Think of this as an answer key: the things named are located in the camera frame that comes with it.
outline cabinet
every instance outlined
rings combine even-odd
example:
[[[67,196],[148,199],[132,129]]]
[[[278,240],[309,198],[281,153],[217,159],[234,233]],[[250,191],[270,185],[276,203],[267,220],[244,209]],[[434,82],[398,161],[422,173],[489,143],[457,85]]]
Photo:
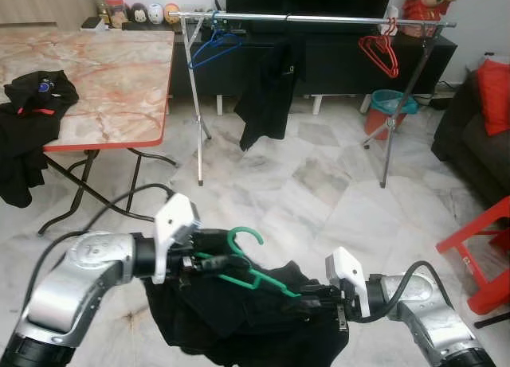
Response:
[[[239,49],[197,68],[194,74],[198,94],[242,94],[259,59],[280,39],[280,35],[248,36]],[[310,34],[306,39],[306,77],[296,83],[297,95],[370,94],[381,88],[403,90],[423,52],[421,40],[404,34],[395,37],[392,45],[398,58],[400,74],[396,79],[391,79],[361,51],[358,35]],[[198,38],[191,52],[196,51],[201,44]],[[414,87],[414,93],[430,94],[434,91],[456,48],[457,45],[448,39],[438,38]],[[216,48],[217,51],[223,49],[225,47]],[[213,55],[215,51],[209,49],[208,53]],[[171,94],[191,94],[182,36],[175,37]]]
[[[58,29],[77,30],[95,14],[92,0],[0,0],[0,25],[54,23]]]

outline red cushion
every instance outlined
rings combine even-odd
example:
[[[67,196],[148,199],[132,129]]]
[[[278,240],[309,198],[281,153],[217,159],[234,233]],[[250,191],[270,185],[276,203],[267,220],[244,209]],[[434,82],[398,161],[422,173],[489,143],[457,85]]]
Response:
[[[510,130],[510,65],[486,60],[477,75],[485,130],[489,136]]]

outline marble table top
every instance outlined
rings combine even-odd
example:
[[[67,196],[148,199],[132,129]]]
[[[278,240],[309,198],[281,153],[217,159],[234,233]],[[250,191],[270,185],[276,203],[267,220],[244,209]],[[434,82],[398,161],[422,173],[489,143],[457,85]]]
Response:
[[[38,70],[64,70],[80,96],[45,150],[156,146],[163,140],[174,33],[7,33],[0,85]],[[0,103],[8,102],[0,89]]]

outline marble floor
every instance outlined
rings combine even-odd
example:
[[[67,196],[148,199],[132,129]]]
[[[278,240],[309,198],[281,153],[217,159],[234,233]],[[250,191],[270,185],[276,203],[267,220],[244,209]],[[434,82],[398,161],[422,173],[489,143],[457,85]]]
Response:
[[[255,228],[264,246],[241,238],[250,257],[265,267],[295,260],[302,272],[326,283],[324,258],[336,247],[349,249],[363,264],[365,275],[405,271],[415,260],[428,260],[445,282],[453,304],[473,329],[476,316],[466,299],[476,287],[454,253],[439,255],[434,245],[483,208],[476,194],[446,164],[430,152],[441,113],[422,109],[408,116],[394,141],[388,185],[379,188],[383,150],[364,150],[363,119],[357,98],[325,98],[318,116],[312,101],[296,99],[288,118],[285,140],[267,138],[247,152],[238,146],[244,127],[225,101],[226,113],[217,117],[215,100],[203,100],[202,109],[213,134],[205,143],[205,184],[198,187],[195,124],[189,100],[172,100],[164,143],[148,151],[165,154],[181,164],[178,169],[145,160],[139,184],[163,182],[188,195],[198,206],[204,227]],[[52,154],[71,164],[80,153]],[[106,150],[96,160],[90,183],[101,193],[115,196],[128,189],[135,158],[125,150]],[[0,203],[0,350],[19,315],[29,274],[42,249],[64,232],[82,227],[100,208],[84,198],[78,213],[53,226],[43,237],[37,229],[69,207],[73,185],[53,170],[45,171],[46,184],[32,190],[33,203],[16,209]],[[163,203],[159,191],[137,195],[133,209],[154,214]],[[107,213],[96,228],[112,232],[144,232],[151,225],[116,213]],[[504,259],[487,246],[472,243],[488,273],[497,273]],[[65,245],[54,252],[55,260]],[[508,311],[502,307],[491,313]],[[496,365],[510,366],[510,324],[473,332]],[[74,367],[212,365],[169,348],[147,309],[139,281],[110,291],[71,363]],[[382,319],[351,325],[351,340],[334,364],[347,367],[425,366],[425,359],[401,323]]]

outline television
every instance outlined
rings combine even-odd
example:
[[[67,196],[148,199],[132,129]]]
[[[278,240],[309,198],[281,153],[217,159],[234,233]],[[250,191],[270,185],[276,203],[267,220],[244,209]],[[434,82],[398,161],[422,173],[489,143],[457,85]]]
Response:
[[[382,18],[389,0],[226,0],[229,13],[323,15],[332,17]],[[346,25],[293,23],[300,30],[342,32]],[[276,22],[252,23],[257,30],[278,30]],[[352,31],[355,25],[349,25]]]

